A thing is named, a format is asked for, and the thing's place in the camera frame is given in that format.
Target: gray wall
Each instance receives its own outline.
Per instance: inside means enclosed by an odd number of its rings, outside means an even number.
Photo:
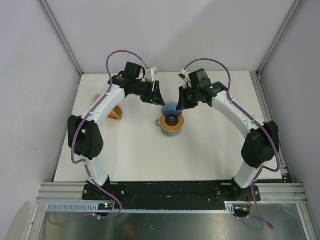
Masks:
[[[106,57],[131,50],[163,72],[197,58],[256,70],[294,0],[47,0],[83,72],[106,72]],[[127,54],[112,57],[121,71]],[[193,64],[222,70],[211,62]]]
[[[308,0],[262,80],[297,182],[320,225],[320,1]]]
[[[0,7],[0,239],[33,208],[53,164],[79,76],[36,0]]]

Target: purple cable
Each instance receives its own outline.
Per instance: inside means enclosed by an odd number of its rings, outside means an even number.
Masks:
[[[249,216],[249,218],[262,220],[268,226],[268,228],[273,230],[273,229],[275,229],[274,226],[272,226],[272,224],[265,219],[265,217],[262,215],[262,212],[261,212],[261,210],[260,210],[260,208],[258,206],[258,203],[257,203],[257,200],[256,200],[256,195],[255,195],[255,182],[258,179],[258,177],[261,174],[263,169],[267,169],[267,170],[269,170],[271,172],[274,172],[274,173],[276,173],[276,172],[278,172],[280,170],[281,163],[280,163],[280,157],[279,157],[276,145],[275,145],[274,141],[272,140],[271,136],[269,135],[269,133],[267,132],[267,130],[259,122],[257,122],[254,119],[254,117],[251,116],[245,109],[243,109],[239,104],[237,104],[235,101],[232,100],[232,97],[231,97],[231,94],[230,94],[231,75],[230,75],[230,72],[227,69],[227,67],[225,65],[223,65],[221,62],[219,62],[217,60],[214,60],[214,59],[211,59],[211,58],[199,58],[199,59],[191,61],[188,65],[186,65],[184,67],[184,70],[186,70],[191,64],[193,64],[195,62],[198,62],[198,61],[214,62],[214,63],[219,64],[221,67],[224,68],[224,70],[226,71],[226,73],[228,75],[228,87],[227,87],[226,94],[227,94],[228,99],[230,100],[230,103],[233,104],[237,109],[239,109],[245,116],[247,116],[255,125],[258,126],[258,128],[262,129],[263,133],[266,135],[266,137],[268,138],[268,140],[269,140],[269,142],[271,144],[271,147],[273,149],[273,152],[274,152],[274,155],[275,155],[275,159],[276,159],[276,169],[271,169],[269,167],[262,166],[261,169],[259,170],[259,172],[257,173],[257,175],[255,176],[255,178],[253,179],[252,184],[251,184],[251,192],[252,192],[254,204],[255,204],[256,209],[259,212],[260,216]]]
[[[114,218],[116,216],[118,216],[121,211],[122,211],[122,204],[121,202],[115,197],[113,196],[112,194],[110,194],[109,192],[107,192],[106,190],[104,190],[101,186],[99,186],[99,184],[94,180],[92,174],[90,173],[89,171],[89,168],[86,164],[86,161],[84,159],[80,159],[78,161],[75,160],[75,149],[76,149],[76,142],[77,142],[77,138],[79,136],[79,133],[81,131],[81,128],[83,127],[83,125],[85,124],[86,120],[89,118],[90,116],[90,113],[95,111],[95,109],[105,100],[105,98],[108,96],[108,93],[111,91],[111,88],[112,88],[112,85],[113,85],[113,80],[112,80],[112,75],[110,73],[110,70],[109,70],[109,60],[110,60],[110,57],[116,53],[128,53],[128,54],[132,54],[134,56],[136,56],[138,59],[140,59],[140,61],[144,64],[144,66],[148,69],[149,67],[147,66],[147,64],[143,61],[143,59],[135,54],[134,52],[132,51],[127,51],[127,50],[117,50],[117,51],[114,51],[113,53],[111,53],[107,59],[106,59],[106,62],[105,62],[105,67],[106,67],[106,71],[109,75],[109,79],[110,79],[110,85],[109,85],[109,88],[107,89],[106,93],[102,96],[102,98],[93,106],[93,108],[89,111],[89,113],[84,117],[84,119],[81,121],[81,123],[79,124],[79,126],[77,127],[76,131],[75,131],[75,134],[74,134],[74,138],[73,138],[73,141],[72,141],[72,145],[71,145],[71,161],[74,163],[74,164],[79,164],[79,163],[84,163],[84,166],[85,166],[85,170],[88,174],[88,176],[90,177],[90,179],[92,180],[92,182],[95,184],[95,186],[100,190],[102,191],[103,193],[105,193],[106,195],[110,196],[111,198],[113,198],[118,204],[119,204],[119,207],[120,207],[120,210],[119,212],[117,212],[115,215],[112,215],[112,216],[98,216],[98,218],[100,217],[101,219],[111,219],[111,218]],[[86,217],[86,216],[89,216],[91,214],[84,214],[84,215],[81,215],[79,217],[77,217],[76,219],[79,219],[79,218],[82,218],[82,217]]]

